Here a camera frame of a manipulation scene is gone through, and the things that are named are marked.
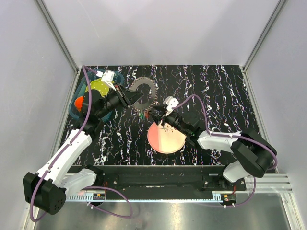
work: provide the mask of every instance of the marble pattern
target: marble pattern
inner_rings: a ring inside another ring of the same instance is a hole
[[[259,131],[239,66],[90,66],[92,69],[110,69],[121,72],[125,87],[141,76],[156,82],[158,102],[174,96],[180,102],[195,93],[203,98],[209,119],[209,128],[216,132],[237,132],[250,127]],[[190,100],[178,109],[191,111],[204,118],[198,101]],[[77,159],[75,164],[94,165],[223,165],[235,161],[228,152],[207,149],[196,150],[189,144],[174,154],[157,153],[147,140],[147,131],[153,122],[142,120],[136,111],[117,109],[105,123],[100,136]],[[73,128],[68,116],[62,143]]]

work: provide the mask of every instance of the gray wall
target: gray wall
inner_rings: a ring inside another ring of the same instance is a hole
[[[279,166],[307,226],[307,1],[288,1],[248,69]]]
[[[78,65],[242,65],[278,0],[44,2]]]
[[[0,223],[19,228],[22,179],[50,156],[73,72],[33,0],[0,5]]]

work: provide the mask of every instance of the teal basket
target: teal basket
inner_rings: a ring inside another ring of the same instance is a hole
[[[105,72],[104,69],[95,69],[96,71],[101,71],[101,72]],[[88,75],[88,78],[90,80],[90,82],[98,79],[99,77],[96,76],[96,74],[94,74],[93,72],[87,72],[87,75]],[[115,74],[114,74],[114,78],[113,78],[113,81],[115,83],[119,83],[119,84],[123,84],[125,82],[124,80],[124,76],[118,72],[118,71],[115,71]],[[74,105],[74,101],[78,98],[78,97],[81,97],[85,94],[85,91],[86,91],[86,87],[87,87],[87,84],[86,84],[86,78],[83,77],[80,84],[78,85],[78,88],[77,90],[75,91],[75,94],[73,95],[72,97],[72,100],[71,100],[71,103],[69,104],[69,115],[73,118],[73,119],[79,119],[79,111],[76,109],[75,105]],[[101,120],[103,122],[106,122],[110,119],[110,117],[112,116],[112,112],[108,113],[107,115],[105,115]]]

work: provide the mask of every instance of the gray ring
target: gray ring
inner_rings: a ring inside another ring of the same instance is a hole
[[[148,102],[145,102],[144,104],[141,104],[139,102],[136,102],[133,107],[137,110],[147,110],[149,109],[154,102],[157,99],[157,87],[154,83],[153,80],[151,80],[150,78],[146,78],[146,77],[139,77],[137,78],[132,85],[130,86],[130,90],[136,91],[137,88],[142,85],[142,84],[146,84],[150,87],[151,91],[152,91],[152,95],[151,97],[148,99]]]

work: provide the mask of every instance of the metal floor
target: metal floor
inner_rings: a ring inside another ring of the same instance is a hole
[[[238,195],[238,203],[247,198]],[[278,194],[255,194],[245,206],[223,209],[191,203],[133,203],[134,217],[121,219],[85,203],[66,202],[62,210],[46,215],[35,230],[289,230]],[[103,208],[127,215],[125,203],[105,203]]]

